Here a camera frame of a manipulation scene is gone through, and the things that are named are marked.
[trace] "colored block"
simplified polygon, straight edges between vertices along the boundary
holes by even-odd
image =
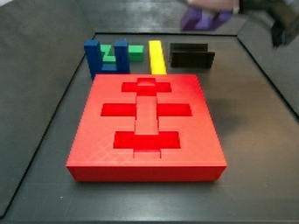
[[[208,44],[169,44],[171,67],[197,67],[211,69],[215,52],[208,52]]]
[[[151,72],[155,75],[164,75],[165,65],[164,65],[164,50],[160,40],[151,40],[149,45],[149,60],[151,60]]]
[[[196,75],[97,75],[67,162],[77,181],[213,181],[227,167]]]
[[[100,43],[97,40],[88,40],[84,44],[84,50],[88,59],[88,70],[91,79],[95,79],[95,75],[101,73],[103,56],[100,51]]]
[[[103,55],[103,62],[107,64],[116,64],[116,57],[111,55],[112,45],[100,45],[100,51]]]
[[[129,73],[128,43],[117,40],[115,43],[116,71],[121,74]]]
[[[144,60],[144,47],[141,45],[128,46],[129,61],[140,62]]]
[[[112,45],[100,45],[103,62],[107,64],[116,64],[116,57],[112,55],[111,49]],[[141,62],[144,60],[144,47],[141,45],[129,45],[128,56],[131,62]]]
[[[107,57],[109,46],[104,45],[101,49],[97,40],[88,40],[85,42],[84,49],[92,80],[95,79],[96,74],[129,74],[128,43],[125,40],[117,40],[113,47],[116,64],[103,64],[103,57]]]

